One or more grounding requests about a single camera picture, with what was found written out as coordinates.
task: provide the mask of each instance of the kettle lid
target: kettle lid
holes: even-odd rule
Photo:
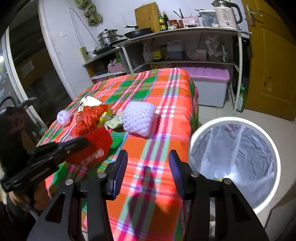
[[[230,7],[228,1],[215,0],[211,3],[214,7]]]

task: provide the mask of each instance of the brown door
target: brown door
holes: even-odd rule
[[[246,109],[289,121],[296,117],[296,42],[264,0],[242,0],[251,44]]]

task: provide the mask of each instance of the black wok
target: black wok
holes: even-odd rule
[[[125,28],[135,28],[135,30],[126,33],[124,36],[133,39],[146,34],[154,33],[151,28],[139,28],[138,26],[126,26]]]

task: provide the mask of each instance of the white door frame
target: white door frame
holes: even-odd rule
[[[27,96],[24,88],[22,87],[20,79],[17,75],[17,71],[15,69],[15,65],[13,63],[13,58],[12,58],[11,49],[10,49],[10,42],[9,42],[9,27],[2,37],[2,50],[3,50],[4,62],[5,62],[5,66],[7,69],[7,73],[8,73],[8,77],[10,79],[10,82],[11,82],[13,89],[15,90],[15,93],[16,93],[17,97],[19,98],[20,102],[23,102],[28,99],[28,96]],[[42,128],[44,128],[46,130],[48,129],[33,106],[30,106],[27,109],[27,113],[31,117],[31,119],[33,120],[33,122],[35,124],[39,123],[42,126]]]
[[[46,14],[45,14],[45,7],[44,7],[44,0],[38,1],[38,13],[39,13],[39,21],[40,26],[43,34],[43,38],[45,41],[45,45],[47,47],[48,53],[50,55],[50,58],[52,60],[52,63],[59,75],[59,78],[61,79],[66,91],[68,92],[70,98],[74,100],[77,95],[73,92],[73,89],[70,86],[70,81],[67,79],[67,75],[65,73],[65,70],[62,66],[61,60],[58,56],[58,53],[54,47],[52,37],[50,35],[50,31],[47,24]]]

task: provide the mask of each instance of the trash can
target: trash can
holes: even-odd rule
[[[191,137],[189,165],[208,179],[230,178],[254,212],[261,212],[279,185],[281,164],[271,137],[238,117],[211,120]]]

